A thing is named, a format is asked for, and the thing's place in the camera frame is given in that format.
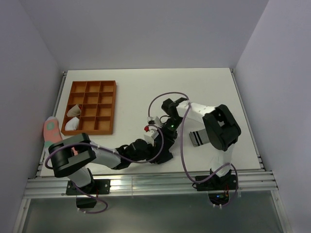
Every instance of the white tabletop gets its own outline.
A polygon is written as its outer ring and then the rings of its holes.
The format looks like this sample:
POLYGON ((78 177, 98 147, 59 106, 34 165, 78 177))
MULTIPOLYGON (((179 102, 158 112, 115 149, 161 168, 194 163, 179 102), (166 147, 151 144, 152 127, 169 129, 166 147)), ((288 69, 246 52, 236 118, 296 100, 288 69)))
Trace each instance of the white tabletop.
MULTIPOLYGON (((70 88, 73 81, 115 80, 117 95, 114 129, 112 135, 90 135, 94 142, 109 148, 130 144, 143 138, 147 125, 147 112, 151 100, 159 94, 178 91, 187 94, 191 102, 207 106, 228 106, 242 134, 235 145, 232 163, 237 169, 260 169, 255 147, 242 110, 237 90, 228 68, 181 68, 181 69, 118 69, 118 70, 71 70, 68 71, 56 117, 59 127, 63 123, 70 88)), ((163 100, 173 101, 179 95, 163 96, 151 108, 152 116, 162 116, 163 100)), ((207 171, 216 155, 211 144, 193 147, 189 132, 203 129, 203 124, 187 119, 184 127, 184 155, 188 171, 207 171)), ((157 164, 131 164, 123 170, 111 170, 105 166, 88 164, 93 174, 140 174, 182 172, 179 137, 171 147, 174 158, 157 164)), ((53 176, 53 171, 43 167, 41 176, 53 176)))

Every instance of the wooden tray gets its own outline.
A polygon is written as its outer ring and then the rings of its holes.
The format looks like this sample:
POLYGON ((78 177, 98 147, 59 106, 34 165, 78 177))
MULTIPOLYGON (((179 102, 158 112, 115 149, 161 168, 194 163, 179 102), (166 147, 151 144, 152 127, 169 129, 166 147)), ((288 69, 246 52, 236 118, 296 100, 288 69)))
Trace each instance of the wooden tray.
POLYGON ((72 82, 61 129, 63 135, 112 134, 116 87, 115 81, 72 82), (65 131, 66 123, 72 119, 67 112, 76 104, 82 107, 78 130, 65 131))

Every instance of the white wall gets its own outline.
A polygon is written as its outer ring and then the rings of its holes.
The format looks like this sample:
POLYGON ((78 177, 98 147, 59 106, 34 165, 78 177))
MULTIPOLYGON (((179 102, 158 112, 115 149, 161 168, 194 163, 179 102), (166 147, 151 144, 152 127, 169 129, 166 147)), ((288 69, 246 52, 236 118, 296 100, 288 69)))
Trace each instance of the white wall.
POLYGON ((235 67, 268 0, 20 0, 62 69, 235 67))
POLYGON ((294 232, 311 229, 311 1, 270 0, 236 67, 294 232))
POLYGON ((0 1, 0 232, 11 232, 61 73, 17 0, 0 1))

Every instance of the robotic arm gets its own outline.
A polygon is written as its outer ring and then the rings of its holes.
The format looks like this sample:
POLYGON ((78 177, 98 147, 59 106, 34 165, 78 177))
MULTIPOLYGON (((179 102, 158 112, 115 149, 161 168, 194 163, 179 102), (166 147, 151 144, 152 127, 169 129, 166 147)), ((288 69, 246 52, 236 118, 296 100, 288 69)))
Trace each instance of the robotic arm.
MULTIPOLYGON (((203 132, 206 132, 209 142, 218 153, 212 161, 210 170, 212 173, 225 163, 231 162, 232 150, 241 134, 241 129, 225 105, 218 107, 197 103, 190 105, 187 118, 204 124, 205 131, 203 132)), ((186 98, 180 98, 176 101, 165 100, 161 108, 169 116, 167 121, 162 124, 158 117, 149 117, 148 123, 155 125, 156 129, 145 127, 144 140, 137 139, 130 145, 122 145, 116 149, 100 147, 92 142, 86 133, 51 145, 49 153, 51 155, 53 153, 51 162, 55 177, 67 176, 83 192, 92 193, 97 187, 90 170, 84 167, 88 163, 96 163, 119 170, 129 167, 132 162, 161 164, 169 161, 173 158, 170 148, 177 138, 176 130, 182 123, 188 107, 189 101, 186 98)), ((210 190, 211 185, 215 189, 219 188, 219 185, 222 186, 230 176, 230 167, 223 167, 216 173, 216 179, 212 182, 214 184, 206 183, 201 188, 203 187, 202 190, 210 190)))

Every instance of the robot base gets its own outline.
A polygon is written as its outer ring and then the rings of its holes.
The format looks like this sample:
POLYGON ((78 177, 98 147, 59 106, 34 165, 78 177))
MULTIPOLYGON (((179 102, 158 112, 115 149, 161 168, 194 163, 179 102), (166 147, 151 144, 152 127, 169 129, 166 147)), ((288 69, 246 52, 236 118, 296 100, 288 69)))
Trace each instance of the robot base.
MULTIPOLYGON (((93 188, 87 192, 88 194, 109 194, 110 191, 110 180, 109 179, 96 179, 93 188)), ((66 195, 76 196, 81 193, 74 187, 72 181, 68 181, 66 195)))
MULTIPOLYGON (((196 181, 201 181, 207 176, 196 176, 196 181)), ((204 183, 196 184, 197 191, 221 191, 219 193, 209 193, 209 200, 215 205, 224 205, 229 202, 229 190, 235 190, 237 187, 236 175, 231 175, 231 170, 224 176, 213 176, 204 183)))
MULTIPOLYGON (((207 176, 196 176, 196 181, 201 181, 207 176)), ((231 174, 231 170, 222 177, 214 175, 211 179, 204 183, 196 184, 197 191, 220 191, 220 190, 235 190, 237 186, 236 175, 231 174)))

